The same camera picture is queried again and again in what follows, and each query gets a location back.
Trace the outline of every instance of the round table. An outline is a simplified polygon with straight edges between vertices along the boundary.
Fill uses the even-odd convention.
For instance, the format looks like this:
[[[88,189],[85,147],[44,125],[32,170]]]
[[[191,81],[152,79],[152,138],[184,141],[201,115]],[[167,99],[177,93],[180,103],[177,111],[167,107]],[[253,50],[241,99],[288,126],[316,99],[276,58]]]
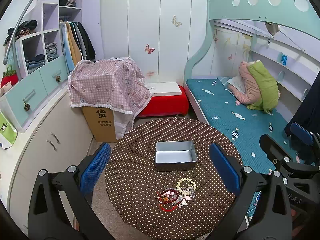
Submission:
[[[192,171],[155,170],[157,141],[189,140],[194,142],[198,157]],[[114,147],[105,173],[108,196],[122,220],[153,239],[196,239],[212,231],[234,198],[209,157],[213,142],[242,165],[238,151],[226,136],[196,120],[162,118],[127,133]],[[157,192],[176,187],[181,178],[196,183],[195,197],[172,212],[162,211]]]

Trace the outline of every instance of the teal drawer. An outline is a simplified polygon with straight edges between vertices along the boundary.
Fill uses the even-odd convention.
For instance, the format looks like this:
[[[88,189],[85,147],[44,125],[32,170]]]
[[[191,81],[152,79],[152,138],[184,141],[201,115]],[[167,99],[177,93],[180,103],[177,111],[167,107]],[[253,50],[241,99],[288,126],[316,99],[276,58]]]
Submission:
[[[64,56],[58,57],[40,68],[40,74],[48,95],[63,81],[68,78],[67,66]]]
[[[29,114],[47,96],[41,79],[40,69],[37,69],[14,85],[6,94],[7,101],[17,121],[22,126]],[[30,105],[30,110],[24,109],[24,102]]]

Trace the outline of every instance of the red butterfly decal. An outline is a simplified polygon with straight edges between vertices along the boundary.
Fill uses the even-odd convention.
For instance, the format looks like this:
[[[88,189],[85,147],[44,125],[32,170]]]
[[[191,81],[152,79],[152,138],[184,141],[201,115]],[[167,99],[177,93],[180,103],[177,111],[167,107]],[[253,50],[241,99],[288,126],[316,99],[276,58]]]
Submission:
[[[155,49],[150,49],[149,44],[147,44],[145,51],[148,52],[148,54],[151,54]]]

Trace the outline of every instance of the teal bed sheet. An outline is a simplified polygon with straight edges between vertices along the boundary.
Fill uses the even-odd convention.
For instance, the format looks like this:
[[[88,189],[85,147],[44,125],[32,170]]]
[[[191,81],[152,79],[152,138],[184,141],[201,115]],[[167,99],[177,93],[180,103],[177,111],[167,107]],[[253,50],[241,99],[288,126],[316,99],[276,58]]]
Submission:
[[[237,148],[244,165],[255,172],[268,174],[275,169],[259,139],[270,135],[296,162],[296,151],[284,133],[287,121],[275,109],[271,114],[236,105],[236,98],[218,79],[188,79],[187,86],[198,101],[209,124],[227,136]],[[253,200],[250,209],[255,208]]]

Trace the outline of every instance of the blue gripper pad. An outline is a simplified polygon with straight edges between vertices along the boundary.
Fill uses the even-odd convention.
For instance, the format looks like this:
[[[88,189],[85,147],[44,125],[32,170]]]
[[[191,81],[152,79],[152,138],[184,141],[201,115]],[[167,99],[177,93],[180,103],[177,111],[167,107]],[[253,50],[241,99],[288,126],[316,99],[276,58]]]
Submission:
[[[100,174],[103,172],[110,159],[110,155],[110,145],[108,143],[105,143],[105,145],[100,149],[92,162],[82,173],[80,182],[80,192],[82,193],[82,195],[93,191],[94,185],[96,185]]]
[[[306,145],[313,145],[313,136],[296,122],[291,124],[290,131]]]
[[[240,194],[240,178],[215,143],[211,144],[209,155],[227,190],[238,196]]]

